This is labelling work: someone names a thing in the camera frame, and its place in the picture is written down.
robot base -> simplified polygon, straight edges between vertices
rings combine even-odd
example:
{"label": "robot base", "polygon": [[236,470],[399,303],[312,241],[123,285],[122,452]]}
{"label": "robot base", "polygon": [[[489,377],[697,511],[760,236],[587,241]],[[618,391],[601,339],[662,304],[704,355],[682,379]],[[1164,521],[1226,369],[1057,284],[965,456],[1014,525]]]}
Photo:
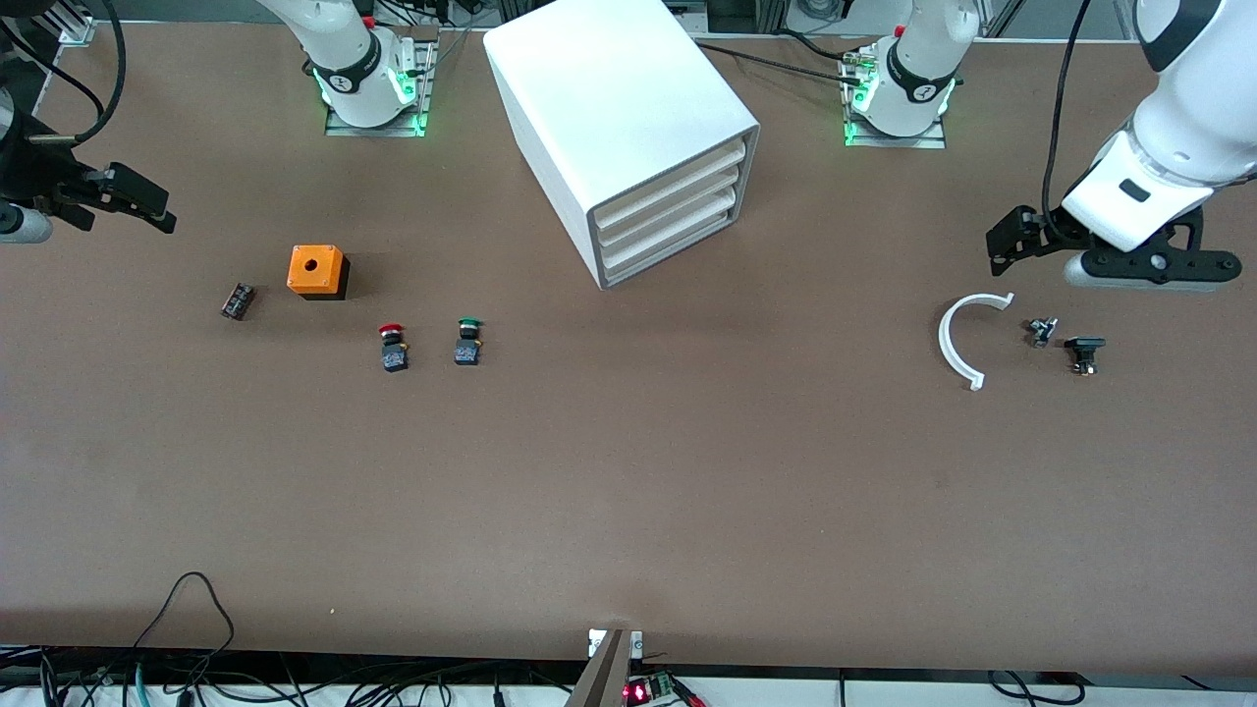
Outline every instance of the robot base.
{"label": "robot base", "polygon": [[859,65],[847,65],[843,62],[838,62],[838,75],[852,77],[860,79],[862,86],[847,86],[843,83],[841,86],[842,91],[842,132],[843,143],[847,147],[916,147],[925,150],[941,150],[947,147],[947,140],[943,135],[943,117],[939,116],[934,120],[934,123],[920,135],[914,135],[911,137],[896,137],[894,135],[886,135],[880,130],[872,127],[869,118],[860,114],[851,106],[859,101],[864,99],[860,93],[865,91],[864,86],[867,86],[871,78],[871,73],[875,70],[870,64],[872,62],[872,52],[875,45],[861,47],[859,54],[869,58],[866,63]]}
{"label": "robot base", "polygon": [[327,107],[323,133],[346,137],[424,137],[427,133],[427,113],[432,103],[432,81],[436,78],[437,40],[415,40],[411,68],[416,75],[398,77],[398,91],[415,92],[419,98],[403,108],[397,117],[377,127],[354,127],[342,121]]}

mounting plate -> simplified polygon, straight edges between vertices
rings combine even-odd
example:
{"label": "mounting plate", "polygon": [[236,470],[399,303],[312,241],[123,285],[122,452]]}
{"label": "mounting plate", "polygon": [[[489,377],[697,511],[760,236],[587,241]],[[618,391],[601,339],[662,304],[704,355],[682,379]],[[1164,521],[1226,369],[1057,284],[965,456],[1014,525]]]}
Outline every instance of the mounting plate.
{"label": "mounting plate", "polygon": [[[602,644],[602,639],[606,638],[606,635],[607,629],[590,629],[590,658],[593,658],[593,653],[597,652],[598,645]],[[628,654],[628,658],[641,660],[641,632],[628,632],[628,640],[632,642],[632,652]]]}

cable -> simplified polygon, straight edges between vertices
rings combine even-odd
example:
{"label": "cable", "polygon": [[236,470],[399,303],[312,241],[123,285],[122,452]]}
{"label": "cable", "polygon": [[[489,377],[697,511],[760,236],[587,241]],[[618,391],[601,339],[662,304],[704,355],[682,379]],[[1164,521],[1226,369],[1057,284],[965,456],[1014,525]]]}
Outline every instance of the cable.
{"label": "cable", "polygon": [[820,54],[821,57],[825,57],[826,59],[833,59],[835,62],[841,62],[842,60],[842,54],[836,54],[833,52],[826,52],[825,49],[821,49],[811,39],[808,39],[806,34],[803,34],[801,31],[794,31],[794,30],[792,30],[789,28],[784,28],[783,26],[779,30],[777,30],[777,34],[784,34],[786,36],[793,36],[794,39],[797,39],[801,43],[803,43],[803,47],[807,47],[808,50],[812,52],[813,54]]}
{"label": "cable", "polygon": [[[422,15],[425,18],[432,18],[434,20],[436,20],[436,21],[439,21],[441,24],[447,24],[450,26],[458,26],[449,18],[441,18],[436,13],[430,13],[430,11],[422,9],[422,8],[419,8],[419,6],[407,5],[405,0],[380,0],[380,4],[385,5],[385,6],[390,8],[390,9],[396,8],[396,9],[401,10],[401,11],[403,11],[403,13],[411,13],[411,14],[415,14],[415,15]],[[414,18],[411,18],[411,16],[407,15],[405,19],[410,23],[411,26],[419,26],[415,23]]]}
{"label": "cable", "polygon": [[817,72],[817,70],[812,70],[812,69],[804,69],[803,67],[794,67],[794,65],[791,65],[791,64],[783,64],[781,62],[774,62],[772,59],[764,59],[763,57],[754,57],[752,54],[744,54],[742,52],[735,52],[733,49],[725,49],[724,47],[715,47],[715,45],[711,45],[711,44],[704,44],[701,42],[695,42],[695,44],[698,44],[703,49],[706,49],[708,52],[719,52],[722,54],[728,54],[730,57],[737,57],[739,59],[747,59],[748,62],[755,62],[755,63],[764,64],[764,65],[768,65],[768,67],[774,67],[774,68],[778,68],[778,69],[782,69],[782,70],[786,70],[786,72],[794,72],[794,73],[803,74],[803,75],[811,75],[811,77],[816,77],[816,78],[823,78],[823,79],[828,79],[828,81],[836,81],[838,83],[846,83],[846,84],[850,84],[850,86],[857,86],[860,83],[860,81],[856,79],[855,77],[841,77],[838,74],[827,74],[825,72]]}
{"label": "cable", "polygon": [[1195,679],[1192,679],[1192,678],[1189,678],[1188,676],[1179,676],[1179,677],[1180,677],[1180,678],[1183,678],[1183,679],[1185,679],[1187,682],[1189,682],[1189,683],[1194,684],[1195,687],[1198,687],[1198,688],[1200,688],[1200,689],[1209,689],[1209,691],[1212,691],[1212,689],[1213,689],[1212,687],[1209,687],[1209,686],[1204,684],[1203,682],[1200,682],[1200,681],[1195,681]]}
{"label": "cable", "polygon": [[528,668],[528,674],[530,674],[530,676],[533,676],[535,678],[542,678],[542,682],[549,683],[552,687],[557,687],[557,688],[562,689],[563,692],[566,692],[568,694],[572,694],[572,688],[567,687],[566,684],[563,684],[563,683],[561,683],[558,681],[554,681],[554,679],[552,679],[552,678],[542,674],[538,671],[534,671],[532,667]]}
{"label": "cable", "polygon": [[[93,694],[96,693],[96,689],[101,687],[101,683],[104,682],[104,676],[109,673],[109,671],[118,663],[118,660],[123,658],[129,658],[136,652],[136,649],[140,648],[140,644],[143,643],[146,638],[148,638],[148,634],[152,633],[152,630],[157,626],[157,624],[160,624],[161,620],[166,616],[166,611],[170,609],[170,605],[175,601],[175,594],[178,591],[178,587],[184,584],[184,580],[189,577],[196,577],[201,580],[202,584],[205,584],[205,589],[210,593],[210,601],[214,603],[214,608],[217,610],[219,615],[222,616],[222,621],[228,626],[228,638],[226,640],[222,642],[222,645],[210,650],[207,654],[202,655],[196,662],[196,665],[192,668],[192,671],[189,672],[189,678],[187,681],[185,681],[184,687],[177,692],[182,694],[189,689],[191,689],[191,687],[195,683],[197,683],[200,678],[205,674],[205,672],[209,669],[210,659],[221,653],[222,650],[225,650],[228,645],[231,645],[231,642],[235,639],[235,624],[231,621],[231,615],[228,614],[228,610],[222,608],[222,603],[219,601],[219,595],[216,591],[214,591],[214,582],[211,582],[210,577],[205,576],[204,572],[197,572],[195,570],[190,572],[184,572],[182,575],[178,576],[177,580],[175,580],[175,584],[171,585],[170,593],[166,595],[166,601],[163,601],[161,609],[157,610],[157,615],[153,616],[151,621],[148,621],[148,625],[145,626],[145,630],[140,632],[140,635],[136,638],[134,643],[131,644],[131,648],[126,649],[121,655],[114,657],[113,660],[111,660],[109,664],[106,665],[104,671],[102,671],[101,673],[101,678],[97,679],[97,682],[92,684],[91,689],[87,691],[87,696],[83,698],[83,703],[79,707],[89,707],[96,704]],[[166,692],[165,686],[162,687],[162,692]]]}
{"label": "cable", "polygon": [[[1004,689],[1003,686],[996,682],[997,673],[1006,673],[1011,678],[1013,678],[1013,682],[1017,683],[1017,687],[1021,688],[1021,692],[1012,692],[1009,689]],[[1058,704],[1061,707],[1070,707],[1072,704],[1079,704],[1087,697],[1087,688],[1084,687],[1082,683],[1077,683],[1075,686],[1079,688],[1079,694],[1077,697],[1071,697],[1070,699],[1056,699],[1053,697],[1043,697],[1042,694],[1035,694],[1033,692],[1029,691],[1028,687],[1026,687],[1026,681],[1021,679],[1021,676],[1018,676],[1012,671],[987,671],[987,681],[991,682],[991,687],[996,688],[996,692],[998,692],[999,694],[1003,694],[1004,697],[1012,697],[1013,699],[1024,699],[1027,704],[1029,704],[1029,707],[1037,707],[1038,703],[1041,702],[1043,704]]]}
{"label": "cable", "polygon": [[455,40],[454,40],[454,42],[453,42],[453,43],[450,44],[450,48],[449,48],[449,49],[446,49],[445,52],[442,52],[442,53],[441,53],[441,54],[440,54],[440,55],[439,55],[439,57],[436,58],[436,60],[435,60],[435,62],[432,62],[432,68],[431,68],[431,69],[429,69],[429,70],[434,70],[434,72],[435,72],[435,70],[436,70],[436,67],[440,67],[440,65],[441,65],[441,62],[444,62],[446,57],[449,57],[450,54],[453,54],[453,53],[454,53],[454,50],[459,48],[459,44],[460,44],[460,43],[463,43],[463,42],[465,42],[465,40],[466,40],[466,38],[468,38],[468,34],[469,34],[469,33],[471,31],[471,28],[474,28],[474,26],[475,26],[475,15],[471,15],[471,18],[470,18],[470,19],[468,19],[468,26],[463,28],[463,34],[460,34],[460,35],[459,35],[459,36],[458,36],[458,38],[456,38],[456,39],[455,39]]}
{"label": "cable", "polygon": [[293,683],[293,689],[297,691],[297,697],[299,697],[302,701],[302,707],[310,707],[310,703],[307,702],[305,696],[302,694],[302,686],[297,684],[297,678],[293,677],[293,671],[289,669],[288,660],[284,659],[284,654],[279,653],[278,655],[279,655],[279,663],[284,667],[284,673],[288,674],[288,682]]}
{"label": "cable", "polygon": [[703,698],[700,698],[698,694],[694,694],[693,689],[690,689],[681,681],[676,679],[676,676],[674,676],[672,673],[667,673],[667,677],[672,679],[672,692],[675,692],[676,697],[679,697],[681,702],[685,703],[685,707],[706,707],[706,702],[703,702]]}
{"label": "cable", "polygon": [[1056,220],[1051,210],[1052,169],[1056,167],[1056,145],[1061,136],[1061,104],[1065,103],[1065,79],[1070,73],[1070,59],[1073,58],[1073,45],[1079,42],[1079,30],[1082,29],[1082,18],[1087,14],[1091,0],[1082,0],[1079,6],[1079,15],[1073,18],[1073,28],[1070,29],[1070,39],[1065,43],[1065,57],[1061,58],[1061,74],[1056,79],[1056,104],[1052,107],[1052,138],[1047,147],[1047,166],[1043,169],[1043,189],[1040,194],[1043,209],[1043,219],[1051,235],[1061,238],[1061,231],[1056,228]]}
{"label": "cable", "polygon": [[[0,31],[3,31],[4,35],[9,38],[9,42],[13,42],[14,47],[16,47],[18,49],[21,49],[36,64],[39,64],[40,67],[44,67],[53,75],[60,78],[65,83],[68,83],[68,84],[73,86],[74,88],[77,88],[78,92],[82,93],[83,96],[87,96],[87,99],[92,102],[92,107],[96,108],[96,117],[97,118],[99,118],[101,114],[104,113],[104,104],[101,103],[101,99],[97,98],[96,93],[93,93],[91,88],[88,88],[87,86],[84,86],[79,79],[77,79],[77,78],[72,77],[70,74],[65,73],[64,70],[59,69],[52,62],[45,62],[43,59],[43,57],[40,57],[39,54],[36,54],[35,50],[31,49],[29,44],[26,44],[25,42],[23,42],[23,39],[20,36],[18,36],[18,33],[15,33],[11,29],[9,29],[9,25],[6,23],[0,21]],[[0,660],[8,658],[9,655],[11,655],[11,654],[0,655]]]}
{"label": "cable", "polygon": [[410,13],[406,10],[406,8],[402,8],[401,5],[398,5],[396,3],[390,3],[390,0],[380,0],[380,4],[383,5],[385,8],[388,8],[390,13],[392,13],[393,15],[397,15],[397,19],[405,21],[407,25],[410,25],[410,26],[419,26],[419,23],[415,21],[415,18],[412,18],[410,15]]}
{"label": "cable", "polygon": [[104,5],[106,14],[109,15],[109,25],[113,28],[113,39],[118,44],[118,72],[117,78],[113,82],[113,93],[109,96],[109,103],[106,104],[104,112],[92,123],[92,127],[78,135],[33,135],[28,137],[30,142],[39,143],[69,143],[83,145],[88,140],[92,140],[96,133],[104,130],[104,126],[109,123],[113,118],[113,112],[118,108],[118,101],[122,99],[122,86],[127,81],[127,40],[122,36],[122,21],[118,20],[118,11],[113,8],[113,0],[101,0]]}

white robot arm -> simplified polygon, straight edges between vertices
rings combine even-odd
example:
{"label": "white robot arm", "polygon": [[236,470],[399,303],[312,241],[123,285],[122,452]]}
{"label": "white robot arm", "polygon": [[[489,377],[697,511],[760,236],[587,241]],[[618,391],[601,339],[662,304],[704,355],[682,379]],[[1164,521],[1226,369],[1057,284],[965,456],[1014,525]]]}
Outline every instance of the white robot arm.
{"label": "white robot arm", "polygon": [[[1200,249],[1200,205],[1257,170],[1248,36],[1257,3],[1136,0],[1135,25],[1156,89],[1105,142],[1052,223],[1018,206],[987,234],[992,274],[1023,258],[1084,250],[1065,276],[1085,287],[1212,292],[1239,276],[1234,254]],[[1182,247],[1170,243],[1180,229]]]}
{"label": "white robot arm", "polygon": [[1135,28],[1156,91],[1062,201],[1124,252],[1257,167],[1257,3],[1139,0]]}
{"label": "white robot arm", "polygon": [[417,101],[415,43],[367,29],[352,0],[258,0],[302,43],[323,99],[346,123],[377,127]]}
{"label": "white robot arm", "polygon": [[872,47],[872,70],[851,109],[895,137],[920,135],[947,108],[955,69],[978,36],[977,0],[914,0],[903,30]]}

wire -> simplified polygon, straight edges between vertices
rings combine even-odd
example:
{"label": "wire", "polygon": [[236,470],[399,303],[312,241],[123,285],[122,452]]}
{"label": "wire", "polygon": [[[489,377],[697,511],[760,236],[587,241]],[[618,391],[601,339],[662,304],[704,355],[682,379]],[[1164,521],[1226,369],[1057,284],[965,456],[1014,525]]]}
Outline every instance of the wire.
{"label": "wire", "polygon": [[[997,683],[996,682],[997,673],[1006,673],[1011,678],[1013,678],[1013,682],[1017,683],[1017,687],[1021,688],[1021,692],[1012,692],[1011,689],[1006,689],[1003,686]],[[991,682],[991,687],[996,688],[996,692],[998,692],[999,694],[1003,694],[1004,697],[1012,697],[1013,699],[1024,699],[1027,704],[1029,704],[1029,707],[1037,707],[1038,703],[1041,702],[1043,704],[1058,704],[1061,707],[1070,707],[1072,704],[1079,704],[1080,702],[1087,698],[1087,688],[1084,687],[1082,683],[1077,683],[1075,686],[1079,688],[1077,697],[1071,697],[1070,699],[1056,699],[1053,697],[1043,697],[1042,694],[1035,694],[1033,692],[1029,691],[1028,687],[1026,687],[1026,681],[1021,679],[1021,676],[1018,676],[1012,671],[987,671],[987,679]]]}
{"label": "wire", "polygon": [[302,707],[310,707],[310,703],[305,701],[305,696],[302,694],[302,686],[297,684],[297,678],[293,677],[293,671],[288,667],[288,660],[284,659],[284,654],[279,653],[279,663],[284,665],[284,672],[288,673],[288,682],[293,683],[293,689],[297,691],[297,697],[302,701]]}
{"label": "wire", "polygon": [[148,692],[145,689],[145,668],[136,663],[136,694],[140,696],[140,707],[150,707]]}
{"label": "wire", "polygon": [[542,674],[538,671],[534,671],[533,668],[528,668],[528,674],[533,676],[534,678],[542,678],[542,682],[549,683],[552,687],[557,687],[557,688],[562,689],[563,692],[566,692],[568,694],[572,694],[572,688],[567,687],[566,684],[563,684],[563,683],[561,683],[561,682],[558,682],[556,679],[552,679],[552,678]]}
{"label": "wire", "polygon": [[393,15],[396,15],[397,19],[405,21],[407,25],[410,25],[410,26],[419,26],[419,23],[415,21],[415,18],[410,15],[410,13],[406,10],[406,8],[402,8],[401,5],[398,5],[396,3],[390,3],[388,0],[380,0],[380,4],[383,5],[385,8],[388,8],[390,13],[392,13]]}
{"label": "wire", "polygon": [[1204,684],[1203,682],[1200,682],[1200,681],[1195,681],[1195,679],[1192,679],[1192,678],[1189,678],[1188,676],[1179,676],[1179,677],[1180,677],[1180,678],[1183,678],[1183,679],[1185,679],[1187,682],[1189,682],[1189,683],[1194,684],[1195,687],[1198,687],[1198,688],[1200,688],[1200,689],[1209,689],[1209,691],[1212,691],[1212,689],[1213,689],[1212,687],[1209,687],[1209,686]]}
{"label": "wire", "polygon": [[786,36],[793,36],[794,39],[797,39],[801,43],[803,43],[803,47],[807,47],[808,50],[812,52],[813,54],[820,54],[821,57],[825,57],[826,59],[833,59],[835,62],[841,62],[842,60],[842,54],[836,54],[833,52],[826,52],[825,49],[821,49],[811,39],[808,39],[806,34],[803,34],[801,31],[794,31],[794,30],[792,30],[789,28],[784,28],[783,26],[779,30],[777,30],[777,34],[784,34]]}
{"label": "wire", "polygon": [[733,50],[733,49],[725,49],[724,47],[715,47],[713,44],[704,44],[703,42],[695,42],[695,44],[698,44],[703,49],[706,49],[708,52],[719,52],[722,54],[728,54],[730,57],[737,57],[739,59],[747,59],[748,62],[755,62],[755,63],[764,64],[764,65],[768,65],[768,67],[774,67],[774,68],[782,69],[784,72],[794,72],[794,73],[798,73],[798,74],[811,75],[811,77],[816,77],[816,78],[823,78],[823,79],[828,79],[828,81],[836,81],[838,83],[846,83],[846,84],[850,84],[850,86],[857,86],[860,83],[860,81],[856,79],[855,77],[841,77],[838,74],[827,74],[825,72],[817,72],[817,70],[812,70],[812,69],[804,69],[803,67],[794,67],[794,65],[791,65],[791,64],[783,64],[781,62],[774,62],[772,59],[764,59],[763,57],[754,57],[752,54],[744,54],[742,52],[737,52],[737,50]]}
{"label": "wire", "polygon": [[456,39],[455,39],[455,40],[454,40],[454,42],[453,42],[453,43],[450,44],[450,48],[449,48],[449,49],[446,49],[445,52],[442,52],[442,53],[441,53],[441,54],[440,54],[440,55],[439,55],[439,57],[436,58],[436,60],[435,60],[435,62],[432,62],[432,68],[431,68],[431,69],[429,69],[429,70],[431,70],[431,72],[435,72],[435,70],[436,70],[436,67],[440,67],[440,65],[441,65],[441,62],[444,62],[446,57],[449,57],[450,54],[453,54],[453,53],[454,53],[454,50],[459,48],[459,44],[460,44],[460,43],[463,43],[463,42],[465,42],[465,40],[466,40],[466,38],[468,38],[468,34],[469,34],[469,33],[471,31],[471,28],[474,28],[474,26],[475,26],[475,15],[471,15],[471,18],[470,18],[470,19],[468,19],[468,26],[463,28],[463,33],[461,33],[461,34],[459,34],[459,36],[458,36],[458,38],[456,38]]}
{"label": "wire", "polygon": [[[140,648],[140,644],[143,643],[146,638],[148,638],[148,634],[152,633],[152,630],[157,626],[157,624],[160,624],[161,620],[166,616],[166,611],[170,609],[170,605],[175,601],[175,594],[178,591],[178,587],[184,584],[184,580],[189,577],[196,577],[205,584],[205,589],[209,590],[210,593],[210,601],[214,603],[214,608],[219,611],[219,615],[222,616],[222,621],[228,626],[228,638],[226,640],[222,642],[222,645],[215,648],[214,650],[210,650],[207,654],[202,655],[197,660],[192,671],[189,672],[189,678],[187,681],[185,681],[182,689],[177,692],[184,693],[191,689],[191,687],[196,682],[199,682],[200,678],[209,669],[210,659],[221,653],[222,650],[225,650],[228,645],[231,645],[231,642],[235,639],[235,624],[231,621],[231,616],[230,614],[228,614],[228,610],[222,608],[222,603],[219,601],[219,595],[216,591],[214,591],[214,582],[211,582],[210,577],[205,576],[205,574],[202,572],[197,572],[195,570],[190,572],[184,572],[182,575],[178,576],[177,580],[175,580],[175,584],[171,585],[170,593],[166,595],[166,601],[162,601],[161,609],[157,610],[157,615],[153,616],[153,620],[148,621],[148,625],[145,626],[145,630],[140,632],[140,635],[136,638],[134,643],[131,644],[131,648],[124,650],[121,655],[114,657],[113,660],[111,660],[109,664],[106,665],[104,671],[102,671],[101,673],[101,678],[97,679],[97,682],[93,683],[92,687],[87,691],[87,696],[83,698],[83,703],[79,707],[89,707],[96,704],[93,694],[96,693],[97,688],[101,687],[101,684],[104,682],[104,677],[109,673],[111,669],[113,669],[113,667],[118,663],[118,660],[122,660],[123,658],[129,658],[136,652],[136,649]],[[162,692],[166,692],[165,686],[162,687]]]}
{"label": "wire", "polygon": [[[9,38],[9,42],[13,42],[14,47],[16,47],[18,49],[21,49],[36,64],[39,64],[40,67],[44,67],[53,75],[60,78],[65,83],[68,83],[68,84],[73,86],[74,88],[77,88],[78,92],[82,93],[83,96],[87,96],[87,99],[92,102],[92,107],[96,108],[96,117],[97,118],[99,118],[101,114],[104,113],[104,104],[101,103],[101,99],[97,98],[96,93],[93,93],[91,88],[88,88],[87,86],[84,86],[79,79],[77,79],[77,78],[72,77],[70,74],[65,73],[64,70],[59,69],[52,62],[45,62],[43,59],[43,57],[40,57],[39,54],[36,54],[35,50],[31,49],[29,44],[26,44],[25,42],[23,42],[23,39],[20,36],[18,36],[18,33],[13,31],[6,23],[0,21],[0,31],[3,31],[4,35]],[[8,658],[9,655],[11,655],[11,654],[0,655],[0,660]]]}
{"label": "wire", "polygon": [[422,9],[422,8],[419,8],[419,6],[415,6],[415,5],[409,5],[409,4],[406,4],[405,0],[380,0],[380,4],[385,5],[390,10],[396,9],[396,10],[401,10],[403,13],[407,13],[406,18],[403,18],[403,19],[410,23],[410,26],[419,26],[419,24],[415,23],[415,19],[414,19],[412,15],[422,15],[425,18],[432,18],[434,20],[436,20],[436,21],[439,21],[441,24],[446,24],[446,25],[450,25],[450,26],[458,26],[458,25],[454,24],[454,20],[450,20],[449,18],[442,18],[442,16],[437,15],[436,13],[430,13],[430,11]]}
{"label": "wire", "polygon": [[1052,138],[1047,147],[1047,166],[1043,169],[1043,189],[1040,194],[1042,200],[1040,206],[1043,209],[1047,230],[1058,238],[1061,237],[1061,231],[1056,228],[1056,220],[1052,218],[1051,210],[1052,170],[1056,167],[1056,145],[1061,136],[1061,106],[1065,103],[1065,79],[1070,74],[1070,59],[1073,58],[1073,45],[1079,42],[1079,30],[1082,29],[1082,18],[1086,16],[1089,6],[1091,6],[1091,0],[1082,0],[1082,5],[1079,6],[1079,15],[1073,18],[1073,28],[1070,29],[1070,39],[1065,43],[1065,57],[1061,58],[1061,74],[1056,79],[1056,104],[1052,107]]}

